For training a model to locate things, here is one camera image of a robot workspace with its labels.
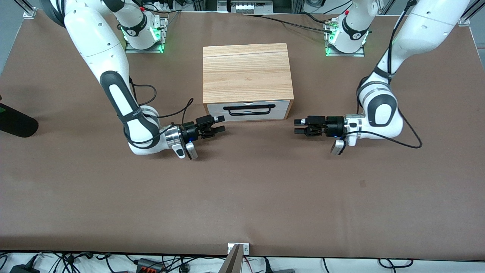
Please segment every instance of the cable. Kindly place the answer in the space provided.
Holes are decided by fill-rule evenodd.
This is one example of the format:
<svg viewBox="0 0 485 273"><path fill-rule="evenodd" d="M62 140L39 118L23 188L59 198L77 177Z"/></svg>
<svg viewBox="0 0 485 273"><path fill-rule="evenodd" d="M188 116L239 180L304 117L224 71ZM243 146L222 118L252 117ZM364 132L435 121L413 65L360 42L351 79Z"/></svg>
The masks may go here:
<svg viewBox="0 0 485 273"><path fill-rule="evenodd" d="M152 102L156 97L157 97L157 89L153 86L153 85L137 85L133 82L132 78L129 77L129 83L131 85L131 89L133 89L133 97L135 98L135 100L137 100L137 97L136 97L136 89L135 89L135 86L136 87L150 87L153 89L153 97L144 102L144 103L140 103L139 105L142 106L142 105L146 105L150 102ZM157 118L159 119L163 119L163 118L167 118L167 117L171 117L171 116L174 116L176 114L179 114L179 113L182 113L182 124L184 123L184 118L185 118L185 112L187 111L187 108L189 108L189 106L194 102L194 98L190 98L189 101L187 102L187 104L185 105L184 108L182 108L181 110L175 112L175 113L172 113L172 114L168 114L168 115L164 115L164 116L157 116Z"/></svg>
<svg viewBox="0 0 485 273"><path fill-rule="evenodd" d="M322 260L323 260L323 266L325 266L325 271L327 271L327 273L330 273L330 271L328 270L327 262L325 261L325 258L322 258Z"/></svg>
<svg viewBox="0 0 485 273"><path fill-rule="evenodd" d="M283 24L289 24L289 25L292 25L292 26L296 26L296 27L299 27L299 28L304 28L304 29L309 29L309 30L315 30L315 31L325 32L325 33L332 33L330 30L323 30L323 29L312 28L312 27L308 27L308 26L304 26L304 25L299 25L299 24L295 24L295 23L283 21L283 20L276 19L276 18L265 17L265 16L255 16L255 17L269 19L269 20L273 20L273 21L280 22L280 23L283 23Z"/></svg>
<svg viewBox="0 0 485 273"><path fill-rule="evenodd" d="M350 135L350 134L365 133L365 134L371 134L371 135L375 135L375 136L378 136L378 137L382 137L382 138L387 139L387 140L389 140L391 142L394 142L394 143L397 143L397 144L400 144L400 145L403 145L403 146L406 146L406 147L409 147L409 148L412 148L412 149L419 149L419 148L421 148L423 146L423 142L421 141L421 138L419 137L418 133L416 133L416 131L414 130L413 126L411 126L411 124L407 121L406 117L403 115L403 113L401 112L401 110L399 108L397 110L398 110L399 114L401 115L401 117L403 117L403 119L406 122L407 126L409 126L409 128L413 132L413 134L416 137L416 139L419 141L420 144L418 146L409 145L409 144L400 142L398 140L395 140L393 138L390 138L390 137L387 137L387 136L383 136L383 135L380 135L380 134L377 134L377 133L374 133L374 132L361 131L361 130L344 133L340 137L340 139L343 139L345 136Z"/></svg>
<svg viewBox="0 0 485 273"><path fill-rule="evenodd" d="M320 24L325 24L325 21L324 21L324 20L318 20L318 19L316 19L316 18L315 18L315 17L314 17L312 14L310 14L310 13L308 13L308 12L306 12L306 11L302 11L302 12L300 12L300 13L301 13L301 14L304 14L304 15L306 15L306 16L308 16L308 17L310 17L310 18L311 18L313 21L315 21L315 22L317 22L317 23L320 23Z"/></svg>
<svg viewBox="0 0 485 273"><path fill-rule="evenodd" d="M116 273L112 268L111 268L111 265L110 265L110 262L108 262L108 258L106 258L106 265L108 266L108 268L110 269L111 273Z"/></svg>
<svg viewBox="0 0 485 273"><path fill-rule="evenodd" d="M99 261L106 260L106 265L108 266L108 269L110 270L111 273L116 273L113 268L111 268L110 262L108 261L108 258L111 257L111 253L103 253L103 254L98 254L96 255L96 259Z"/></svg>
<svg viewBox="0 0 485 273"><path fill-rule="evenodd" d="M189 101L187 102L187 104L185 105L184 108L182 108L181 110L175 112L175 113L172 113L172 114L169 114L169 115L164 115L164 116L158 116L157 118L159 119L163 119L163 118L167 118L167 117L171 117L171 116L175 116L176 114L179 114L181 112L183 112L182 114L182 124L184 123L184 118L185 118L185 112L187 111L187 108L189 108L189 106L194 102L194 98L190 98Z"/></svg>
<svg viewBox="0 0 485 273"><path fill-rule="evenodd" d="M155 5L154 5L154 4L152 4L152 3L143 3L143 4L142 4L142 6L145 6L145 5L150 5L150 6L154 7L154 8L155 8L155 9L158 11L157 6L155 6Z"/></svg>
<svg viewBox="0 0 485 273"><path fill-rule="evenodd" d="M3 263L0 265L0 270L2 270L2 268L5 266L5 263L7 263L7 260L8 260L8 257L7 257L7 255L6 255L6 254L2 254L2 255L0 256L0 259L1 259L1 258L5 258L5 260L3 260Z"/></svg>
<svg viewBox="0 0 485 273"><path fill-rule="evenodd" d="M177 269L177 268L181 267L181 266L182 266L182 265L184 265L184 264L188 264L188 263L190 263L191 261L193 261L193 260L197 260L197 259L199 259L199 257L192 258L192 259L190 259L190 260L188 260L188 261L186 261L186 262L183 262L183 263L181 263L181 264L177 265L177 266L176 266L176 267L174 267L174 268L170 268L170 270L168 270L168 271L167 271L167 273L169 273L169 272L171 272L171 271L173 271L173 270L175 270L175 269Z"/></svg>
<svg viewBox="0 0 485 273"><path fill-rule="evenodd" d="M404 8L403 12L399 16L399 19L397 20L396 25L394 25L394 29L392 29L392 34L391 34L391 39L389 40L389 47L388 47L388 73L392 74L392 41L394 39L394 35L396 34L397 29L399 28L399 25L401 24L402 20L404 19L404 15L406 15L407 11L409 10L410 7L414 6L417 4L416 0L409 0L406 4L406 7Z"/></svg>
<svg viewBox="0 0 485 273"><path fill-rule="evenodd" d="M131 259L131 258L130 258L130 257L127 255L127 254L125 254L125 257L126 257L128 260L132 261L133 263L135 262L135 260L132 260L132 259Z"/></svg>
<svg viewBox="0 0 485 273"><path fill-rule="evenodd" d="M246 256L244 256L244 259L246 260L247 266L249 267L249 271L250 271L251 273L254 273L254 272L253 272L253 269L251 268L251 264L249 264L249 261L247 260Z"/></svg>
<svg viewBox="0 0 485 273"><path fill-rule="evenodd" d="M135 98L136 101L137 101L137 98L136 98L135 86L136 87L149 87L149 88L153 89L153 97L151 99L149 99L148 101L144 102L144 103L140 103L139 104L140 106L149 104L150 102L152 102L157 97L157 89L153 85L137 85L133 82L131 77L129 77L128 79L129 79L129 84L131 85L131 89L133 89L133 97Z"/></svg>
<svg viewBox="0 0 485 273"><path fill-rule="evenodd" d="M348 4L348 3L350 3L350 2L352 2L352 0L350 0L350 1L348 1L348 2L345 2L345 3L343 3L342 5L340 5L340 6L338 6L338 7L335 7L335 8L333 8L333 9L329 10L329 11L326 11L326 12L324 12L324 13L322 13L322 14L327 14L327 13L329 13L329 12L333 11L333 10L336 10L336 9L338 9L338 8L340 8L340 7L343 7L343 6L347 5L347 4Z"/></svg>
<svg viewBox="0 0 485 273"><path fill-rule="evenodd" d="M179 11L179 12L175 13L175 16L174 16L172 19L170 19L170 21L168 21L168 23L167 23L167 27L168 27L168 26L170 26L170 24L172 23L172 21L173 21L175 18L177 18L177 15L179 15L180 13L181 13L181 11Z"/></svg>
<svg viewBox="0 0 485 273"><path fill-rule="evenodd" d="M263 257L263 258L264 258L264 262L266 263L266 271L265 271L265 273L273 273L273 270L271 269L270 261L266 257Z"/></svg>
<svg viewBox="0 0 485 273"><path fill-rule="evenodd" d="M387 266L387 265L383 265L381 260L386 260L390 266ZM380 266L384 267L384 268L387 268L387 269L392 269L393 273L396 273L396 268L407 268L407 267L410 267L414 264L414 260L413 259L409 259L409 261L411 261L409 264L405 264L405 265L394 265L390 259L388 258L379 258L377 260L377 262L379 263Z"/></svg>
<svg viewBox="0 0 485 273"><path fill-rule="evenodd" d="M342 14L344 14L344 13L345 13L347 10L349 10L349 9L350 9L350 7L351 7L352 5L353 5L353 3L352 3L352 4L350 4L350 6L348 6L346 9L344 9L344 10L342 11L341 15L342 15Z"/></svg>

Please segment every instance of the black cable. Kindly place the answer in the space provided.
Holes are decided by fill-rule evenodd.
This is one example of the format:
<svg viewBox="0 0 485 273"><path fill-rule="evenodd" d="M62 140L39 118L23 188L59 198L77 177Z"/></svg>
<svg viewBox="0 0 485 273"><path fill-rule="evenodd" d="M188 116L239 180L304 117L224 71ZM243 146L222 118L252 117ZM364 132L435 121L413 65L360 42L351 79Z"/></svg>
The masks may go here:
<svg viewBox="0 0 485 273"><path fill-rule="evenodd" d="M39 254L35 254L34 257L32 257L28 262L27 264L25 264L25 267L27 269L32 269L33 267L33 264L35 263L35 259L37 259L37 257L39 256Z"/></svg>
<svg viewBox="0 0 485 273"><path fill-rule="evenodd" d="M399 19L398 19L396 25L394 26L394 29L392 30L391 39L389 40L389 47L388 47L388 73L389 74L392 74L392 65L391 65L392 59L391 59L391 56L392 56L392 41L394 39L394 35L396 34L396 31L399 28L399 25L401 24L401 22L403 21L404 16L406 15L409 8L416 5L416 4L417 4L416 0L409 0L407 2L406 7L403 10L403 13L401 13L401 16L399 16Z"/></svg>
<svg viewBox="0 0 485 273"><path fill-rule="evenodd" d="M145 10L148 10L148 11L151 11L151 12L154 12L154 13L160 13L160 14L167 14L167 13L182 11L182 10L158 11L158 10L152 10L152 9L148 9L148 8L145 8Z"/></svg>
<svg viewBox="0 0 485 273"><path fill-rule="evenodd" d="M106 265L108 266L109 270L111 271L111 273L116 273L113 268L111 268L111 265L110 265L110 262L108 262L108 258L106 258Z"/></svg>
<svg viewBox="0 0 485 273"><path fill-rule="evenodd" d="M386 260L390 266L387 266L387 265L383 265L381 260ZM410 267L414 264L414 260L413 259L410 259L409 261L411 261L409 264L405 264L405 265L394 265L390 259L388 258L379 258L377 260L377 262L379 263L380 266L386 268L386 269L392 269L393 273L396 273L396 268L407 268L407 267Z"/></svg>
<svg viewBox="0 0 485 273"><path fill-rule="evenodd" d="M397 143L397 144L400 144L400 145L403 145L403 146L406 146L406 147L409 147L409 148L412 148L412 149L419 149L419 148L421 148L423 146L423 142L421 141L421 138L419 137L418 133L416 133L416 131L414 130L413 126L411 126L411 124L407 121L406 117L403 115L403 113L401 112L401 110L399 108L397 110L398 110L399 114L401 115L401 117L403 117L403 119L406 122L407 126L409 126L409 128L413 132L413 134L416 137L416 139L418 140L418 142L420 143L418 146L413 146L413 145L410 145L410 144L406 144L406 143L400 142L398 140L395 140L393 138L390 138L390 137L387 137L387 136L383 136L383 135L380 135L380 134L377 134L377 133L374 133L374 132L361 131L361 130L344 133L342 135L342 137L340 137L340 138L343 139L343 138L345 138L345 136L350 135L350 134L365 133L365 134L371 134L371 135L374 135L374 136L382 137L382 138L387 139L387 140L389 140L391 142L394 142L394 143Z"/></svg>
<svg viewBox="0 0 485 273"><path fill-rule="evenodd" d="M313 16L311 13L308 13L308 12L306 12L306 11L302 11L302 12L300 12L300 14L304 14L304 15L306 15L306 16L308 16L308 17L310 17L310 18L311 18L313 21L315 21L315 22L317 22L317 23L320 23L320 24L325 24L325 20L318 20L318 19L316 19L316 18L315 18L315 17L314 17L314 16Z"/></svg>
<svg viewBox="0 0 485 273"><path fill-rule="evenodd" d="M192 258L192 259L190 259L190 260L188 260L188 261L186 261L186 262L184 262L184 263L181 263L181 264L177 265L177 266L176 266L176 267L174 267L174 268L170 268L170 270L168 270L168 271L167 271L167 273L169 273L169 272L171 272L171 271L173 271L173 270L175 270L175 269L177 269L177 268L181 267L181 266L182 266L182 265L184 265L184 264L188 264L188 263L190 263L191 261L193 261L193 260L197 260L197 259L199 259L199 257Z"/></svg>
<svg viewBox="0 0 485 273"><path fill-rule="evenodd" d="M340 5L340 6L338 6L338 7L335 7L335 8L333 8L333 9L329 10L329 11L326 11L326 12L324 12L324 13L322 13L322 14L327 14L327 13L329 13L329 12L333 11L333 10L336 10L336 9L338 9L338 8L340 8L340 7L343 7L343 6L347 5L347 4L348 4L348 3L350 3L350 2L352 2L352 0L350 0L350 1L348 1L348 2L345 2L345 3L343 3L342 5Z"/></svg>
<svg viewBox="0 0 485 273"><path fill-rule="evenodd" d="M149 104L150 102L152 102L157 97L157 89L153 85L137 85L137 84L134 84L133 81L131 81L130 84L131 84L131 88L133 89L133 97L135 98L135 100L136 100L135 86L136 87L149 87L149 88L153 89L153 97L151 99L149 99L148 101L144 102L144 103L139 103L138 105L140 105L140 106Z"/></svg>
<svg viewBox="0 0 485 273"><path fill-rule="evenodd" d="M344 9L344 10L342 11L341 15L342 15L342 14L344 14L344 13L345 13L347 10L349 10L349 9L350 9L350 7L351 7L352 5L353 5L353 3L352 3L352 4L350 4L350 6L348 6L346 9Z"/></svg>
<svg viewBox="0 0 485 273"><path fill-rule="evenodd" d="M187 108L189 108L189 106L194 102L194 98L190 98L189 101L187 102L187 104L185 105L184 108L182 108L181 110L175 112L175 113L172 113L172 114L169 114L169 115L164 115L164 116L158 116L157 118L159 119L163 119L163 118L167 118L167 117L171 117L171 116L175 116L176 114L180 114L181 112L183 112L182 114L182 124L184 123L184 118L185 118L185 112L187 111Z"/></svg>
<svg viewBox="0 0 485 273"><path fill-rule="evenodd" d="M2 268L3 268L3 267L5 266L5 264L7 263L8 256L7 256L7 254L2 254L2 255L0 256L0 259L1 259L1 258L5 258L5 260L3 260L3 263L0 265L0 270L2 270Z"/></svg>
<svg viewBox="0 0 485 273"><path fill-rule="evenodd" d="M264 258L264 262L266 263L266 271L265 271L265 273L273 273L273 270L271 269L270 261L266 257L263 257L263 258Z"/></svg>
<svg viewBox="0 0 485 273"><path fill-rule="evenodd" d="M178 273L182 273L181 269L182 269L182 264L183 264L183 257L180 256L180 262L181 262L181 265L180 267L178 268Z"/></svg>
<svg viewBox="0 0 485 273"><path fill-rule="evenodd" d="M130 260L130 261L132 261L133 263L135 263L135 260L131 259L131 258L130 258L130 257L127 255L127 254L125 254L125 257L126 257L128 260Z"/></svg>
<svg viewBox="0 0 485 273"><path fill-rule="evenodd" d="M150 6L154 7L156 10L158 10L157 6L155 6L152 3L142 3L142 6L144 6L144 5L150 5Z"/></svg>
<svg viewBox="0 0 485 273"><path fill-rule="evenodd" d="M325 266L325 271L327 271L327 273L330 273L330 271L328 270L327 262L325 261L325 258L322 258L322 260L323 260L323 266Z"/></svg>
<svg viewBox="0 0 485 273"><path fill-rule="evenodd" d="M265 16L255 16L255 17L269 19L269 20L273 20L273 21L280 22L280 23L283 23L283 24L289 24L289 25L292 25L292 26L295 26L295 27L299 27L299 28L304 28L304 29L309 29L309 30L315 30L315 31L325 32L325 33L332 33L330 30L312 28L312 27L308 27L308 26L304 26L304 25L299 25L299 24L295 24L295 23L283 21L283 20L276 19L276 18L265 17Z"/></svg>

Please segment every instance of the wooden box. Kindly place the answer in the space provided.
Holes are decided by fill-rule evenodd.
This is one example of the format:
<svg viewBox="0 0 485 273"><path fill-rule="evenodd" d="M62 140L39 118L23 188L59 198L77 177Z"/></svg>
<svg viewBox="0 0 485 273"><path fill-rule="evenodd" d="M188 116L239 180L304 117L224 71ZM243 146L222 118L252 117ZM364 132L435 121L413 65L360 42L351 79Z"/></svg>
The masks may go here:
<svg viewBox="0 0 485 273"><path fill-rule="evenodd" d="M286 44L204 47L202 101L226 121L286 119L293 103Z"/></svg>

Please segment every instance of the brown table surface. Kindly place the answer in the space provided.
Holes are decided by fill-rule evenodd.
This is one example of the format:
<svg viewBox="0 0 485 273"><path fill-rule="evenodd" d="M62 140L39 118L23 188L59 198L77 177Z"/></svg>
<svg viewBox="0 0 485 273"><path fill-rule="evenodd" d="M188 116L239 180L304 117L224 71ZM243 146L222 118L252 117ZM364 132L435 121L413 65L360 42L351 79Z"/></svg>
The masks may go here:
<svg viewBox="0 0 485 273"><path fill-rule="evenodd" d="M0 248L221 255L237 241L252 255L485 259L485 73L468 27L409 58L392 83L422 149L359 140L334 156L332 139L293 134L293 119L354 113L395 20L377 17L366 57L350 58L326 57L318 32L180 14L165 53L128 55L135 83L158 88L160 113L194 97L186 120L205 114L203 46L287 43L295 97L288 120L228 123L195 143L192 161L134 155L65 29L42 12L25 20L0 91L40 126L0 135ZM407 128L399 140L416 142Z"/></svg>

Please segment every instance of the power adapter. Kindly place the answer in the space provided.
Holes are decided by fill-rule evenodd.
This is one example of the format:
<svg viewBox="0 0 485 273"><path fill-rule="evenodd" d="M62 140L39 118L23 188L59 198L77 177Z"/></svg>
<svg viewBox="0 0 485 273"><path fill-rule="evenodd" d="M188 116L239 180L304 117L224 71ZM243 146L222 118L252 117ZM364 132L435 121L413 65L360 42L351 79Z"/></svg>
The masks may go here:
<svg viewBox="0 0 485 273"><path fill-rule="evenodd" d="M10 273L40 273L39 270L33 267L33 263L35 262L37 256L39 256L39 254L36 254L34 257L32 257L26 265L17 264L16 266L12 267Z"/></svg>
<svg viewBox="0 0 485 273"><path fill-rule="evenodd" d="M19 264L12 267L10 273L40 273L40 271L32 267L29 268L25 264Z"/></svg>

